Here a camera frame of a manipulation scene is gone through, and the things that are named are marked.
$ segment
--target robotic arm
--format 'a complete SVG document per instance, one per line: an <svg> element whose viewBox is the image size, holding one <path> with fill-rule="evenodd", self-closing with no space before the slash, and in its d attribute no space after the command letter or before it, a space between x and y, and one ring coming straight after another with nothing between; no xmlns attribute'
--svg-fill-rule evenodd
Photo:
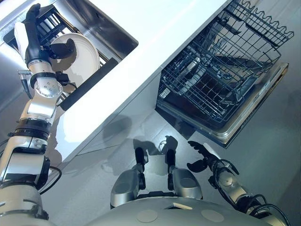
<svg viewBox="0 0 301 226"><path fill-rule="evenodd" d="M209 183L217 189L221 196L237 211L256 217L273 226L289 226L289 221L283 212L273 204L267 204L262 194L253 195L247 191L238 181L235 175L239 175L236 167L228 160L219 159L210 153L211 147L207 144L201 145L195 141L188 143L203 155L202 160L193 164L187 163L187 167L193 172L201 172L207 167L213 172L209 178ZM258 198L262 198L265 204L261 204ZM285 223L273 215L269 207L275 208L283 216Z"/></svg>
<svg viewBox="0 0 301 226"><path fill-rule="evenodd" d="M20 55L32 74L34 97L26 104L0 158L1 225L37 225L36 222L52 225L46 221L48 215L42 209L38 190L48 179L50 160L44 153L63 87L58 82L58 73L51 68L49 57L68 57L75 50L75 44L70 39L66 44L40 46L36 31L39 11L40 4L33 5L24 23L15 26Z"/></svg>

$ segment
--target dish rack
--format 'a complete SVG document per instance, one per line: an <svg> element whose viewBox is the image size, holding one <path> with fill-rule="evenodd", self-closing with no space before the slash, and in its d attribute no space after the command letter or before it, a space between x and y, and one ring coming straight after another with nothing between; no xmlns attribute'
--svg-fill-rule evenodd
<svg viewBox="0 0 301 226"><path fill-rule="evenodd" d="M250 2L234 0L162 70L158 97L178 97L179 107L225 123L293 35Z"/></svg>
<svg viewBox="0 0 301 226"><path fill-rule="evenodd" d="M79 29L70 24L53 5L42 7L37 18L37 33L42 46L49 46L57 37L66 33L79 33ZM14 36L14 30L3 37L3 40L18 51L18 45ZM109 59L99 50L100 66L102 67Z"/></svg>

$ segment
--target stainless steel sink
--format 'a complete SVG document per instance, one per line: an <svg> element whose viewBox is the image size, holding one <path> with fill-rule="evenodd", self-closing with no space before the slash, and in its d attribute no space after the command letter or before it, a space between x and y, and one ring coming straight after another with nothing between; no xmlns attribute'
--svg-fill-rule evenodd
<svg viewBox="0 0 301 226"><path fill-rule="evenodd" d="M138 42L88 0L57 0L59 13L107 58L124 59Z"/></svg>
<svg viewBox="0 0 301 226"><path fill-rule="evenodd" d="M34 0L26 1L0 21L0 77L2 80L0 82L0 125L2 127L0 140L6 138L6 134L13 127L11 123L18 120L28 100L16 73L17 70L26 69L26 65L17 52L13 29L17 21L25 19L28 8L37 2ZM59 21L68 27L69 32L81 33L93 42L99 52L101 66L105 65L111 58L114 59L116 63L111 65L109 69L107 66L105 73L138 46L138 41L135 38L88 0L43 0L41 4L42 6L50 5L47 9L54 7L58 13ZM87 92L90 88L86 86L82 92Z"/></svg>

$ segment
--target dishwasher upper rack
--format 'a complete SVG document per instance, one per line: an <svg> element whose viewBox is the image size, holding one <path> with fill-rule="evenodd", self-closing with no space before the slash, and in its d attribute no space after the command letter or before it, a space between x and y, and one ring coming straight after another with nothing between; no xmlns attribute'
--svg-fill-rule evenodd
<svg viewBox="0 0 301 226"><path fill-rule="evenodd" d="M162 70L161 83L215 122L227 121L292 37L250 2L234 0Z"/></svg>
<svg viewBox="0 0 301 226"><path fill-rule="evenodd" d="M79 29L69 23L53 5L41 7L36 22L37 34L42 46L49 46L53 40L66 33L79 33ZM16 51L18 45L14 35L14 29L7 33L3 40ZM99 50L100 66L102 67L109 59Z"/></svg>

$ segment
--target dishwasher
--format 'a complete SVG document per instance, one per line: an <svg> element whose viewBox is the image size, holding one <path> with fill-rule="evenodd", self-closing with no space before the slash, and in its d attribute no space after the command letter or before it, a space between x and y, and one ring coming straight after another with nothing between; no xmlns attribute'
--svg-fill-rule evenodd
<svg viewBox="0 0 301 226"><path fill-rule="evenodd" d="M233 0L162 70L157 108L227 147L287 72L278 48L293 36Z"/></svg>

